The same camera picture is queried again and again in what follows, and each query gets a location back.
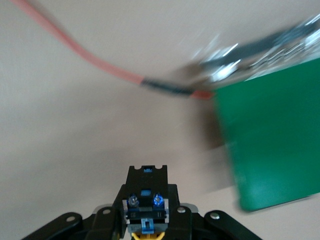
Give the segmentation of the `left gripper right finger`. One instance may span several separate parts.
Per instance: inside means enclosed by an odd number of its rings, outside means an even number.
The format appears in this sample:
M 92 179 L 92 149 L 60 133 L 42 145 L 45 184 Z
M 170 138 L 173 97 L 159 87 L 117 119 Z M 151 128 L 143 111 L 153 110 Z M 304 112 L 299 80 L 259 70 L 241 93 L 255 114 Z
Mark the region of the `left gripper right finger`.
M 169 223 L 166 229 L 167 240 L 191 240 L 193 214 L 199 214 L 197 206 L 191 203 L 180 203 L 176 184 L 168 185 Z

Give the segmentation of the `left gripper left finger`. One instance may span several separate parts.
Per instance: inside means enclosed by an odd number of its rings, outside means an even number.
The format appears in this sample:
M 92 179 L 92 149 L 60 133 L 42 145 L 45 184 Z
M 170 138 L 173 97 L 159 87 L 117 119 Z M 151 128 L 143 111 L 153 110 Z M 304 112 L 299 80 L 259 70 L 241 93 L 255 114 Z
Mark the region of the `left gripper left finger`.
M 124 220 L 123 200 L 125 199 L 125 184 L 123 184 L 113 203 L 97 206 L 90 217 L 83 220 L 88 222 L 88 233 L 85 240 L 96 235 L 98 240 L 120 240 L 126 232 L 126 221 Z

